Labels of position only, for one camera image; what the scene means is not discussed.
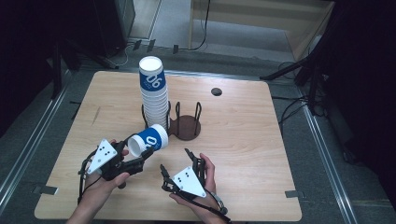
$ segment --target hand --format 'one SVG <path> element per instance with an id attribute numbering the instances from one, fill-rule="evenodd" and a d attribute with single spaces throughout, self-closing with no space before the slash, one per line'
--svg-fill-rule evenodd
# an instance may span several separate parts
<path id="1" fill-rule="evenodd" d="M 128 153 L 129 151 L 124 149 L 122 156 L 126 156 Z M 96 172 L 88 175 L 85 180 L 85 191 L 82 200 L 67 223 L 90 223 L 103 207 L 113 189 L 125 183 L 129 176 L 128 173 L 122 173 L 116 178 L 106 181 Z"/>
<path id="2" fill-rule="evenodd" d="M 205 175 L 206 175 L 205 188 L 207 190 L 209 190 L 210 192 L 216 193 L 215 165 L 203 153 L 200 153 L 200 157 L 201 157 L 201 159 L 203 159 L 205 161 Z M 189 207 L 192 210 L 192 212 L 206 224 L 207 223 L 225 223 L 225 221 L 223 219 L 221 219 L 217 215 L 213 214 L 212 212 L 209 212 L 208 210 L 206 210 L 202 207 L 199 207 L 197 205 L 189 203 L 174 193 L 169 194 L 169 197 L 174 199 L 178 204 Z M 211 197 L 208 194 L 206 194 L 205 198 L 196 197 L 194 199 L 194 201 L 196 201 L 197 203 L 203 204 L 205 206 L 215 208 L 215 209 L 219 208 L 219 205 L 216 202 L 216 200 L 213 199 L 213 197 Z"/>

